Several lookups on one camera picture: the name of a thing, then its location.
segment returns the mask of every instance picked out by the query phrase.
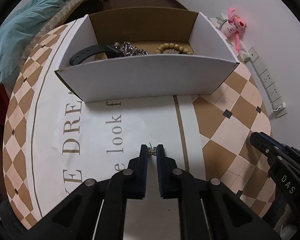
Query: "stuffed toy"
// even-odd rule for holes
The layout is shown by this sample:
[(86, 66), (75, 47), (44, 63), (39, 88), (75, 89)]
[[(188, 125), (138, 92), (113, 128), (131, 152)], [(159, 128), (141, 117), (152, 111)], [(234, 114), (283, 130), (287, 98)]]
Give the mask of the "stuffed toy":
[(221, 27), (220, 31), (226, 36), (230, 37), (232, 34), (235, 34), (236, 46), (235, 49), (240, 51), (240, 38), (239, 32), (247, 27), (247, 23), (238, 15), (234, 14), (235, 9), (229, 8), (228, 20), (225, 21)]

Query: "beaded bracelet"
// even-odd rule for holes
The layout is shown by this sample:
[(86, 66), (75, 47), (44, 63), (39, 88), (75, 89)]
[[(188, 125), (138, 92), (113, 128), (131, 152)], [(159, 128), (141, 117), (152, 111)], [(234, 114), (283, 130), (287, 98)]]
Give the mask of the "beaded bracelet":
[(159, 46), (159, 48), (154, 52), (155, 54), (162, 54), (166, 49), (175, 49), (177, 51), (180, 52), (180, 54), (188, 54), (188, 55), (192, 55), (193, 53), (190, 52), (188, 49), (178, 45), (178, 44), (174, 44), (174, 43), (165, 43), (165, 44), (161, 44)]

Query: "silver chain bracelet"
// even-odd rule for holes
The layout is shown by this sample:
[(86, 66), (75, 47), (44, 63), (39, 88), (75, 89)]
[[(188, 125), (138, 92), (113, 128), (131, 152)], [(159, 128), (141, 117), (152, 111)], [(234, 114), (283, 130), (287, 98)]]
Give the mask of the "silver chain bracelet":
[(133, 47), (130, 42), (118, 43), (114, 44), (116, 49), (119, 49), (125, 57), (127, 56), (137, 56), (137, 55), (148, 55), (148, 52), (145, 49), (138, 49), (137, 47)]

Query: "open box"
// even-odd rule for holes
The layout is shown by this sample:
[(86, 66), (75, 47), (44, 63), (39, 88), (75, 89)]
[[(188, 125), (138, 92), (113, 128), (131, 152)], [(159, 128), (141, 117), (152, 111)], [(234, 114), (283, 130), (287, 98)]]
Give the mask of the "open box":
[[(76, 20), (57, 52), (55, 73), (84, 102), (166, 95), (211, 94), (240, 63), (202, 14), (174, 8), (122, 8)], [(149, 55), (97, 59), (71, 66), (92, 45), (129, 41)], [(163, 43), (194, 52), (154, 54)]]

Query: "checkered pattern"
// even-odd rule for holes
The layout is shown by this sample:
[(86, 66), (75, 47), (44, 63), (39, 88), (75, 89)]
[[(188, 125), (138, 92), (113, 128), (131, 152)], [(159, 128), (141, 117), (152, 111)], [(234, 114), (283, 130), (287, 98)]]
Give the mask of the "checkered pattern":
[(43, 65), (66, 27), (63, 25), (47, 33), (30, 53), (12, 92), (4, 127), (4, 182), (13, 211), (27, 229), (37, 221), (26, 176), (26, 122)]
[[(26, 121), (35, 85), (46, 59), (66, 25), (44, 35), (31, 51), (13, 90), (4, 129), (3, 170), (11, 206), (26, 228), (37, 221), (26, 178)], [(265, 156), (247, 137), (270, 134), (270, 122), (249, 70), (240, 64), (212, 94), (192, 96), (198, 120), (207, 179), (219, 178), (258, 215), (274, 200), (274, 182), (267, 178)]]
[(206, 178), (218, 178), (262, 217), (274, 200), (266, 157), (250, 145), (252, 132), (270, 135), (270, 121), (247, 67), (241, 63), (212, 95), (193, 98)]

